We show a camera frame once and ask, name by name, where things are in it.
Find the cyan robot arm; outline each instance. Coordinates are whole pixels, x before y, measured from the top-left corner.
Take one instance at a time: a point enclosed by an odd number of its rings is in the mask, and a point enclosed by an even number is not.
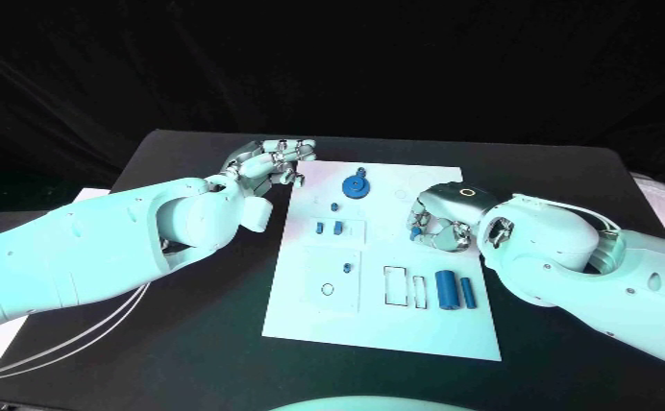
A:
[[[314,140],[267,140],[239,149],[223,172],[96,198],[0,234],[0,323],[97,302],[171,274],[231,241],[239,226],[264,231],[275,183],[296,186],[293,162]]]
[[[601,230],[575,211],[599,220]],[[445,219],[433,235],[419,222],[429,213]],[[665,359],[664,239],[622,230],[573,205],[526,195],[500,203],[459,182],[422,193],[407,226],[415,241],[451,252],[469,246],[459,232],[469,230],[485,265],[518,298],[560,306],[603,334]]]

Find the blue object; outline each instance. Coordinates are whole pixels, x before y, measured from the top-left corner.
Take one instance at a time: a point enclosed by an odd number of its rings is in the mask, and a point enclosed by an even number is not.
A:
[[[461,296],[458,294],[455,273],[449,270],[442,270],[435,275],[438,277],[439,308],[458,310],[461,308]]]
[[[465,294],[465,302],[468,303],[468,308],[477,308],[474,291],[472,291],[472,281],[468,278],[461,278],[461,283],[462,283],[462,292]]]
[[[423,233],[423,231],[420,230],[420,227],[415,227],[412,229],[412,241],[416,239],[416,237]]]
[[[355,200],[364,198],[370,193],[370,182],[365,179],[365,168],[358,168],[355,176],[350,176],[342,183],[342,192]]]

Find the blue cylinder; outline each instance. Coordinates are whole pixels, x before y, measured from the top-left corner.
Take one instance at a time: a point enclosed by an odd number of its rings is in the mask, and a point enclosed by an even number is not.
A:
[[[458,310],[461,308],[461,296],[458,294],[455,272],[442,270],[435,275],[438,278],[439,308],[443,310]]]
[[[472,281],[468,278],[461,278],[461,283],[462,283],[462,292],[465,294],[465,302],[468,303],[468,308],[477,308],[474,291],[472,291]]]

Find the table surface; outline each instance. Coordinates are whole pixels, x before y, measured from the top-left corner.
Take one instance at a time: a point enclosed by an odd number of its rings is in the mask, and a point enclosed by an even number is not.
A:
[[[262,134],[153,132],[114,191],[220,171]],[[605,149],[318,137],[319,159],[461,166],[465,181],[588,207],[664,236],[616,154]],[[0,380],[0,399],[74,410],[264,410],[321,397],[383,395],[474,409],[665,409],[665,362],[559,308],[521,301],[484,269],[503,362],[266,338],[263,318],[290,188],[266,233],[243,229],[211,257],[156,281],[89,349]],[[106,246],[123,246],[110,236]],[[91,326],[126,296],[32,316],[3,363]]]

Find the black backdrop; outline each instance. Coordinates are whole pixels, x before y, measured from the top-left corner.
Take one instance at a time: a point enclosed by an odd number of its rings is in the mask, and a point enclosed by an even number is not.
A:
[[[2,0],[2,155],[112,184],[162,128],[608,145],[663,175],[664,1]]]

